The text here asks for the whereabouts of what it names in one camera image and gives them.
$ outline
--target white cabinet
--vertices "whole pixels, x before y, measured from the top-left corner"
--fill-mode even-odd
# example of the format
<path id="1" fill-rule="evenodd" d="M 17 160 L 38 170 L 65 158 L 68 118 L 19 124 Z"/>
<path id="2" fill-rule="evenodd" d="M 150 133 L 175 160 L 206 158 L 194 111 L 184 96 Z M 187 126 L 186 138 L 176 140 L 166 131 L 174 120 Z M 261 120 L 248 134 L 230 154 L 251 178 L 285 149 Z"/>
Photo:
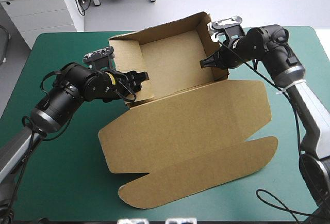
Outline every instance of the white cabinet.
<path id="1" fill-rule="evenodd" d="M 42 33 L 84 31 L 84 17 L 75 0 L 0 0 L 0 3 L 30 48 Z"/>

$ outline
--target cardboard box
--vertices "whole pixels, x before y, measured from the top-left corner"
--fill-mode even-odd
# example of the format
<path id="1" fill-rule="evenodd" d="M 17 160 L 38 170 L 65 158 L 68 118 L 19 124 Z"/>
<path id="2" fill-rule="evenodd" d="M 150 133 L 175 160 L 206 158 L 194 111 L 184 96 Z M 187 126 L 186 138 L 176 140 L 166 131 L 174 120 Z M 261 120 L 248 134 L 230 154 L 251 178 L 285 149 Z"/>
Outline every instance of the cardboard box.
<path id="1" fill-rule="evenodd" d="M 230 81 L 201 69 L 215 52 L 204 12 L 110 38 L 119 71 L 146 71 L 130 110 L 100 130 L 113 173 L 147 172 L 120 187 L 120 198 L 149 209 L 254 173 L 277 148 L 275 137 L 246 142 L 271 120 L 260 81 Z"/>

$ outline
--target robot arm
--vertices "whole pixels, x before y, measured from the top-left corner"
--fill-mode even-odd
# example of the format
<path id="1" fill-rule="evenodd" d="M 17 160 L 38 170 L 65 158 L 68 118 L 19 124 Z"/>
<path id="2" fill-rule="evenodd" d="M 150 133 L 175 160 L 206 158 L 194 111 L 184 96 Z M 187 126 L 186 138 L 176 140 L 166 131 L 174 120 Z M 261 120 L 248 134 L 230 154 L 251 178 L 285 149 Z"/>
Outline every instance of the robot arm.
<path id="1" fill-rule="evenodd" d="M 69 63 L 60 71 L 44 77 L 40 87 L 46 96 L 31 111 L 29 119 L 33 125 L 25 125 L 0 149 L 0 219 L 8 213 L 8 204 L 15 188 L 14 178 L 28 150 L 33 151 L 48 134 L 59 131 L 85 101 L 135 101 L 135 93 L 141 90 L 141 83 L 149 79 L 148 74 L 119 72 L 113 66 L 113 58 L 113 47 L 106 47 L 84 57 L 88 68 Z M 56 75 L 56 79 L 53 88 L 47 92 L 43 82 L 52 75 Z"/>
<path id="2" fill-rule="evenodd" d="M 252 61 L 257 69 L 258 62 L 262 62 L 274 84 L 289 96 L 306 130 L 301 142 L 305 153 L 299 161 L 300 172 L 317 205 L 323 206 L 326 213 L 322 215 L 329 216 L 330 114 L 307 86 L 305 69 L 288 44 L 288 31 L 269 25 L 245 34 L 241 22 L 242 18 L 236 16 L 208 24 L 214 42 L 219 36 L 225 40 L 218 51 L 200 61 L 201 67 L 228 69 Z"/>

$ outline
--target white cable tie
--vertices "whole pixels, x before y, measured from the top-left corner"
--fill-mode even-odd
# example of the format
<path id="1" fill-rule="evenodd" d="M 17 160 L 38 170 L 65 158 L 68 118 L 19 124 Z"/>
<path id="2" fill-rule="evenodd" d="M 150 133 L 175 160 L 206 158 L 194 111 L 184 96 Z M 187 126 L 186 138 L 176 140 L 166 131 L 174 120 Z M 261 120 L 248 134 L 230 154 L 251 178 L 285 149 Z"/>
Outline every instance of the white cable tie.
<path id="1" fill-rule="evenodd" d="M 305 80 L 305 79 L 300 79 L 299 81 L 295 81 L 295 82 L 291 83 L 290 85 L 288 85 L 287 87 L 283 88 L 281 91 L 278 91 L 278 92 L 276 93 L 276 95 L 283 94 L 284 92 L 286 93 L 287 90 L 288 90 L 291 86 L 294 86 L 294 85 L 300 84 L 300 83 L 302 83 L 302 82 L 306 82 L 306 80 Z"/>

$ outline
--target green table surface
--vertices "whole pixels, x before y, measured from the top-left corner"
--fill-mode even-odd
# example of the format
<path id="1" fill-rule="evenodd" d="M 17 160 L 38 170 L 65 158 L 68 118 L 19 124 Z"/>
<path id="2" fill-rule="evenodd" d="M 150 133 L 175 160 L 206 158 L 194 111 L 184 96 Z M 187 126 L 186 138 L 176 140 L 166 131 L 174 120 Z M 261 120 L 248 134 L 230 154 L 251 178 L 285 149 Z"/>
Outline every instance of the green table surface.
<path id="1" fill-rule="evenodd" d="M 288 30 L 290 45 L 307 69 L 309 86 L 323 104 L 330 108 L 330 63 L 315 31 L 310 27 L 288 27 Z M 22 116 L 29 115 L 30 110 L 44 96 L 39 85 L 46 73 L 58 70 L 68 62 L 82 63 L 84 54 L 107 46 L 110 36 L 121 33 L 124 32 L 39 36 L 0 119 L 0 145 L 4 145 L 22 128 Z M 267 75 L 261 63 L 259 71 Z M 245 66 L 232 70 L 229 78 L 259 79 Z M 272 121 L 250 139 L 274 135 L 279 144 L 275 157 L 259 172 L 155 209 L 131 207 L 118 197 L 117 191 L 121 185 L 140 175 L 110 173 L 97 137 L 102 127 L 128 108 L 123 101 L 107 104 L 93 101 L 82 105 L 60 138 L 41 143 L 34 152 L 14 205 L 15 218 L 98 221 L 136 217 L 149 220 L 165 220 L 168 217 L 196 217 L 198 220 L 292 220 L 288 213 L 261 203 L 255 196 L 258 188 L 271 191 L 290 208 L 313 212 L 316 205 L 298 170 L 291 107 L 283 96 L 276 95 L 270 86 L 266 87 Z"/>

